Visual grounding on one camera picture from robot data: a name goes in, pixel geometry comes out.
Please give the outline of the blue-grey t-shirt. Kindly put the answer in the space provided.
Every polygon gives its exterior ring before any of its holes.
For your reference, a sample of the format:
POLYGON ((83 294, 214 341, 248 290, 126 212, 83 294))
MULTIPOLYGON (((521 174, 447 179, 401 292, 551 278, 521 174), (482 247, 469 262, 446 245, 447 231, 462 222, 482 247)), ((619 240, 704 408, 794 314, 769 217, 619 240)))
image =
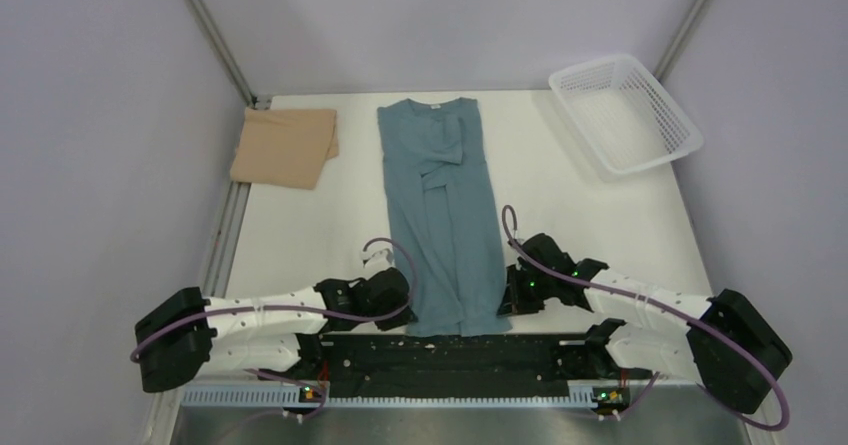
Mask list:
POLYGON ((499 316, 506 265, 476 100, 405 99, 377 110, 390 237, 397 267, 419 282, 417 337, 510 330, 499 316))

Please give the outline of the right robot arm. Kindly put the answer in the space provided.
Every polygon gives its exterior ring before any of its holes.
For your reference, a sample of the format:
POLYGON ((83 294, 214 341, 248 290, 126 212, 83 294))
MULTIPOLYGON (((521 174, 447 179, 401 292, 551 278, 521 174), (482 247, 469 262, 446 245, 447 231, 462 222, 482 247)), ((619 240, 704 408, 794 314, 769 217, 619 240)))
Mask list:
POLYGON ((752 414, 793 361, 748 298, 672 292, 591 258, 574 261, 554 239, 508 240, 518 262, 508 269, 504 302, 513 315, 540 312, 551 299, 600 319, 586 350, 589 369, 662 372, 702 387, 726 408, 752 414))

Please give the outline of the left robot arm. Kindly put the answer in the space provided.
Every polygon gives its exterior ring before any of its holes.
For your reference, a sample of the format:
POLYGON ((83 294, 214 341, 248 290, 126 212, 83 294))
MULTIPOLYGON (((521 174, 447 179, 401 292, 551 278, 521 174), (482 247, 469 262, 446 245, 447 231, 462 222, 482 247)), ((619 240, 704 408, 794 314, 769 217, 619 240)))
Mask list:
POLYGON ((273 296, 221 299, 183 288, 136 323, 130 359, 147 393, 241 370, 308 378, 321 362, 311 339, 364 323, 386 331, 414 321, 418 284, 416 272, 389 267, 369 278, 330 278, 273 296))

